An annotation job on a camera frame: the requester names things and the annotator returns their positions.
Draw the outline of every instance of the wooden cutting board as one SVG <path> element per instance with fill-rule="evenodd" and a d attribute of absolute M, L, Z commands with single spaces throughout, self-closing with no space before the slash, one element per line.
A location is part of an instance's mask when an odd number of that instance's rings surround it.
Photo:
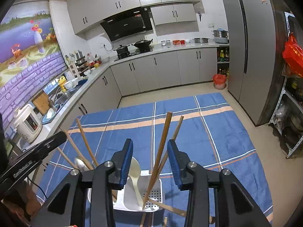
<path fill-rule="evenodd" d="M 43 115 L 45 115 L 49 110 L 48 95 L 44 91 L 37 95 L 32 102 Z"/>

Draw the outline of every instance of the white countertop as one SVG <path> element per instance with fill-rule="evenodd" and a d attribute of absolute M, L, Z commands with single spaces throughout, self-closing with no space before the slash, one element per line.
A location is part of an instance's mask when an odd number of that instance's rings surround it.
<path fill-rule="evenodd" d="M 117 56 L 110 57 L 110 61 L 108 63 L 105 63 L 99 67 L 97 67 L 91 74 L 88 76 L 87 82 L 81 86 L 81 88 L 67 101 L 67 103 L 61 108 L 61 110 L 58 112 L 58 114 L 55 116 L 52 122 L 49 124 L 45 124 L 42 126 L 42 130 L 38 137 L 31 143 L 30 146 L 23 148 L 23 149 L 30 149 L 34 145 L 38 144 L 39 142 L 42 142 L 46 138 L 53 135 L 60 125 L 60 123 L 63 121 L 64 117 L 67 115 L 67 113 L 72 109 L 72 107 L 76 104 L 78 99 L 85 93 L 85 91 L 90 87 L 90 85 L 97 80 L 97 78 L 104 73 L 110 66 L 122 63 L 128 60 L 136 59 L 139 57 L 144 57 L 152 54 L 158 54 L 168 51 L 176 51 L 176 50 L 184 50 L 184 49 L 195 49 L 195 48 L 208 48 L 208 47 L 219 47 L 219 46 L 229 46 L 229 44 L 217 44 L 215 42 L 208 42 L 207 44 L 196 44 L 196 43 L 190 43 L 185 45 L 170 45 L 170 46 L 161 46 L 161 44 L 156 44 L 153 46 L 153 51 L 134 55 L 131 57 L 127 57 L 121 60 L 117 60 Z"/>

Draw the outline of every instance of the painted vase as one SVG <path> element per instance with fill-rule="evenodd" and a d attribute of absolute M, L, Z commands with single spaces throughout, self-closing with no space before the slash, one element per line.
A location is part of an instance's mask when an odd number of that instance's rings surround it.
<path fill-rule="evenodd" d="M 35 44 L 36 44 L 37 48 L 39 49 L 39 52 L 44 53 L 45 49 L 43 46 L 43 40 L 42 40 L 41 34 L 37 31 L 34 32 L 34 40 L 35 40 Z"/>

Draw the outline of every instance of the refrigerator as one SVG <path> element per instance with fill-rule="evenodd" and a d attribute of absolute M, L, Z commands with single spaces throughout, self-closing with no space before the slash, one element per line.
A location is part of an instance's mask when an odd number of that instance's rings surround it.
<path fill-rule="evenodd" d="M 287 40 L 283 0 L 223 0 L 229 36 L 228 91 L 255 126 L 267 123 L 284 77 Z"/>

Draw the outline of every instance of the beige floor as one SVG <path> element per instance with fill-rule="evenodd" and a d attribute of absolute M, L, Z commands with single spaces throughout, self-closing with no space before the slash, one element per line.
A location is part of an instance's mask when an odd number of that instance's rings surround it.
<path fill-rule="evenodd" d="M 119 107 L 213 92 L 218 90 L 213 87 L 212 82 L 181 86 L 124 97 Z M 257 150 L 272 194 L 273 227 L 281 227 L 292 215 L 303 196 L 303 157 L 286 159 L 280 149 L 278 138 L 272 134 L 272 128 L 266 124 L 255 127 L 240 105 L 228 93 L 227 88 L 220 92 L 241 120 Z"/>

